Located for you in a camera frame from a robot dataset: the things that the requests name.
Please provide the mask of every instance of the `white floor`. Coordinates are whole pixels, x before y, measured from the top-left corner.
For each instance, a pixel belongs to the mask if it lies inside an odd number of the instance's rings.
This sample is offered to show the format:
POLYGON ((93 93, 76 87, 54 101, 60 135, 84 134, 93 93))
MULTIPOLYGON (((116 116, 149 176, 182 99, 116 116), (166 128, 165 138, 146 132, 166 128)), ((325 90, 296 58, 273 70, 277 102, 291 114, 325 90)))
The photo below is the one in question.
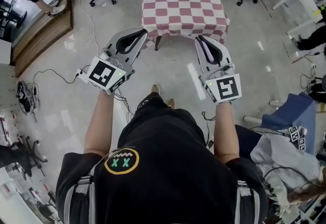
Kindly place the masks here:
MULTIPOLYGON (((89 1, 81 0, 81 6, 96 24, 100 51, 116 32, 141 26, 142 0, 117 0, 116 5, 112 5, 110 0, 97 0, 93 8, 89 6, 89 1)), ((271 10, 279 0, 263 0, 266 7, 262 1, 253 4, 251 0, 244 0, 244 4, 238 7, 237 1, 222 0, 225 13, 231 20, 225 46, 241 78, 243 97, 232 105, 236 122, 246 125, 242 121, 243 116, 261 117, 263 113, 271 113, 274 110, 268 104, 270 100, 285 101, 288 93, 301 92, 300 75, 310 74, 311 64, 306 59, 291 64, 303 52, 296 53, 285 33, 296 26, 296 17, 291 18, 284 8, 271 10)), ((97 47, 94 41, 85 44, 85 40, 93 35, 93 26, 90 18, 79 8, 78 0, 75 0, 74 23, 74 30, 37 58, 21 79, 32 82, 37 71, 52 68, 72 81, 78 68, 90 64, 97 55, 97 47)), ((314 29, 309 27, 301 34, 307 37, 314 29)), ((309 59, 317 66, 317 76, 326 74, 323 55, 309 59)), ((208 96, 205 100, 199 99, 188 70, 189 64, 200 72, 194 42, 190 39, 162 38, 158 52, 153 47, 144 49, 134 63, 135 75, 121 87, 131 109, 135 111, 138 102, 148 94, 151 84, 157 83, 161 86, 162 96, 165 99, 175 98, 176 105, 187 109, 206 135, 206 122, 201 112, 206 111, 211 117, 215 107, 208 96)), ((43 169, 47 183, 54 191, 64 154, 83 150, 98 90, 79 79, 68 85, 52 72, 38 74, 35 82, 39 86, 41 101, 40 110, 36 112, 37 123, 32 117, 24 115, 20 116, 20 121, 25 135, 41 141, 39 151, 48 159, 43 169)), ((325 116, 317 115, 317 121, 317 139, 320 140, 325 130, 325 116)), ((124 125, 125 107, 116 102, 113 146, 124 125)), ((213 123, 209 123, 209 128, 213 133, 213 123)))

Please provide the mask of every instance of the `circular logo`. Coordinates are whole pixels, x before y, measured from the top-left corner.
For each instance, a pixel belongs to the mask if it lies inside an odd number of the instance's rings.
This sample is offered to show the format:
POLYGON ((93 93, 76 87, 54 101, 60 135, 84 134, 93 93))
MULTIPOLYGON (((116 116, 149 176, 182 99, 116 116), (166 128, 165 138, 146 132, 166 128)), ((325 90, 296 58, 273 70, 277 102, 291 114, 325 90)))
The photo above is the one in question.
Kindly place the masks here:
POLYGON ((139 163, 139 154, 131 148, 124 148, 117 151, 104 163, 109 173, 119 175, 133 171, 139 163))

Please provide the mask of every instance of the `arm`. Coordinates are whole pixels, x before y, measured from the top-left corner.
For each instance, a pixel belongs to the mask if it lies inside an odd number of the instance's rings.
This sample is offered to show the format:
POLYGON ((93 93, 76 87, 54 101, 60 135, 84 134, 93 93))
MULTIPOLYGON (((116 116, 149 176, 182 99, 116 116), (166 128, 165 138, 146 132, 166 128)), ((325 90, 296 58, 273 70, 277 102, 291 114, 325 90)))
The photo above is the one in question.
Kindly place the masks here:
POLYGON ((102 91, 98 95, 91 123, 85 139, 84 153, 96 153, 105 156, 110 151, 112 138, 114 94, 102 91))
POLYGON ((239 158, 239 141, 230 103, 216 106, 214 154, 221 163, 239 158))

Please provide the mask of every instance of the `checkered tablecloth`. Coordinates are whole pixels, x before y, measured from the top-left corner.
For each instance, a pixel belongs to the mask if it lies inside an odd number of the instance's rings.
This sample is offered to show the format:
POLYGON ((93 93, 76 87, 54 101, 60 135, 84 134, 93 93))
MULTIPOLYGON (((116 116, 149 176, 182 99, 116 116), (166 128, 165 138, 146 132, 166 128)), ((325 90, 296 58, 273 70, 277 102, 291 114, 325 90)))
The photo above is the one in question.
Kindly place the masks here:
POLYGON ((142 4, 142 26, 152 42, 157 36, 201 34, 223 44, 229 23, 221 0, 143 0, 142 4))

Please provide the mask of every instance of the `wooden cabinet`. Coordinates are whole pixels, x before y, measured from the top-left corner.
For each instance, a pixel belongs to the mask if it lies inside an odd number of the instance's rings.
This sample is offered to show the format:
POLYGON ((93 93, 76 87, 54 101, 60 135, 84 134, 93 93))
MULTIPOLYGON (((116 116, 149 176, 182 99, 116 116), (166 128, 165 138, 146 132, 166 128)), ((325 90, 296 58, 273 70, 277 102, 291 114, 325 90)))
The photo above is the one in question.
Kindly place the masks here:
POLYGON ((18 106, 15 67, 0 64, 0 109, 13 109, 18 106))

